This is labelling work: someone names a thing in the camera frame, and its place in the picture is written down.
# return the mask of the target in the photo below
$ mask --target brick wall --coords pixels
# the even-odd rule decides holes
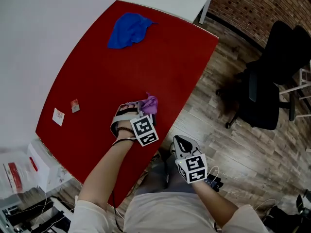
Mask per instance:
[[[299,24],[311,35],[309,0],[211,0],[208,11],[265,46],[273,23]]]

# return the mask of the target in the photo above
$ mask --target white box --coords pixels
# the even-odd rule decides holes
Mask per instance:
[[[67,170],[49,153],[40,139],[35,139],[28,145],[27,155],[32,157],[38,169],[38,186],[44,192],[49,192],[72,178]]]

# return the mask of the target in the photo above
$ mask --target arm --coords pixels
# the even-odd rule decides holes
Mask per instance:
[[[127,131],[119,131],[118,139],[131,137]],[[85,180],[78,200],[92,202],[104,210],[116,184],[118,172],[132,141],[121,141],[112,146]]]
[[[237,211],[238,207],[235,204],[220,196],[204,181],[194,182],[192,187],[220,227],[223,227]]]

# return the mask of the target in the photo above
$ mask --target red table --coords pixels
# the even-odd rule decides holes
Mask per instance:
[[[108,49],[113,26],[124,13],[140,13],[153,24],[145,38],[121,50]],[[52,155],[76,179],[84,182],[115,138],[109,130],[122,103],[158,98],[159,141],[145,147],[135,142],[115,186],[118,206],[173,125],[199,80],[218,38],[169,14],[116,1],[89,28],[73,49],[49,92],[36,133]],[[80,111],[71,112],[78,99]],[[60,127],[54,108],[65,113]]]

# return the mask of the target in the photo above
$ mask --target cable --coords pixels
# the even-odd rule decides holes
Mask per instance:
[[[31,210],[34,209],[34,208],[31,208],[31,209],[28,209],[28,210],[25,210],[25,211],[22,211],[22,212],[17,212],[17,213],[15,213],[15,214],[13,214],[13,215],[9,215],[7,218],[9,218],[9,217],[11,217],[11,216],[14,216],[14,215],[16,215],[16,214],[19,214],[19,213],[31,211]]]
[[[188,156],[194,156],[194,153],[197,152],[197,151],[198,151],[198,150],[195,150],[195,151],[193,151],[193,153],[188,154],[188,155],[185,157],[185,159],[188,158]]]
[[[209,173],[208,173],[208,175],[207,176],[209,176],[210,175],[210,172],[213,170],[213,168],[214,167],[216,167],[217,169],[218,169],[218,172],[217,172],[217,175],[216,175],[216,177],[213,179],[213,181],[211,182],[211,185],[213,184],[213,182],[215,181],[215,179],[218,177],[218,174],[219,174],[219,167],[218,166],[213,166],[210,170],[209,170]]]
[[[171,149],[172,149],[172,145],[174,144],[174,142],[172,142],[171,144],[170,144],[170,152],[171,152]]]
[[[71,205],[75,206],[74,204],[69,203],[69,202],[65,202],[65,201],[62,201],[62,200],[59,200],[59,201],[60,201],[60,202],[63,202],[63,203],[66,203],[66,204],[71,204]],[[19,213],[31,211],[31,210],[33,210],[34,208],[31,208],[31,209],[28,209],[28,210],[24,210],[24,211],[22,211],[22,212],[17,212],[17,213],[15,213],[15,214],[13,214],[13,215],[9,215],[7,218],[9,218],[9,217],[11,217],[11,216],[14,216],[14,215],[17,215],[17,214],[19,214]]]
[[[143,176],[145,176],[146,174],[147,174],[147,172],[144,173],[143,175],[141,175],[141,176],[139,177],[139,179],[136,181],[135,185],[133,186],[132,190],[130,191],[130,193],[129,193],[128,195],[126,195],[125,198],[128,198],[129,196],[131,196],[131,194],[132,194],[133,191],[135,190],[135,186],[137,185],[138,181],[139,181]]]
[[[36,219],[36,221],[35,221],[34,225],[38,222],[38,220],[39,220],[40,216],[43,214],[43,211],[44,211],[45,206],[47,205],[47,200],[48,200],[48,198],[47,198],[47,194],[46,194],[46,193],[44,193],[44,196],[45,196],[45,202],[44,202],[43,209],[42,209],[42,211],[41,211],[41,214],[37,217],[37,219]]]
[[[118,227],[118,229],[123,232],[123,230],[120,228],[118,221],[117,221],[117,209],[116,209],[116,204],[115,204],[115,193],[114,191],[112,191],[112,203],[113,203],[113,209],[115,210],[115,220],[116,220],[116,225]]]
[[[57,220],[56,222],[54,222],[53,224],[51,224],[50,227],[52,227],[55,223],[59,222],[60,220],[64,219],[65,217],[66,217],[66,216],[63,216],[61,219],[59,219],[59,220]]]
[[[265,202],[270,201],[270,200],[274,200],[274,202],[275,202],[274,205],[276,205],[276,200],[275,199],[269,199],[269,200],[266,200]],[[257,206],[256,209],[254,209],[254,211],[257,210],[259,207],[261,207],[265,202],[263,202],[259,206]]]
[[[122,217],[122,215],[120,214],[120,212],[117,209],[116,209],[116,212],[119,214],[120,217]]]

